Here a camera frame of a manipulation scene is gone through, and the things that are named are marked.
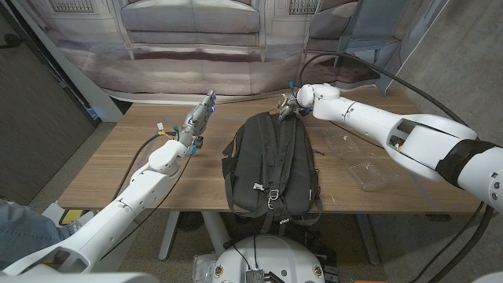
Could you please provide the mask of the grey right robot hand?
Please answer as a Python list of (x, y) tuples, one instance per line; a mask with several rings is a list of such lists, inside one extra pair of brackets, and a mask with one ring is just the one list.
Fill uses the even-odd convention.
[(277, 103), (278, 120), (283, 121), (287, 115), (298, 108), (299, 104), (294, 94), (282, 94), (282, 98)]

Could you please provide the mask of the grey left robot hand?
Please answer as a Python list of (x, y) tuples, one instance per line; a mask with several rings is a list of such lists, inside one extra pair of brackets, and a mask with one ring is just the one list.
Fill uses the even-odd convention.
[(188, 112), (177, 137), (177, 140), (184, 146), (189, 146), (196, 137), (204, 133), (207, 122), (215, 110), (215, 99), (215, 92), (209, 90), (202, 102)]

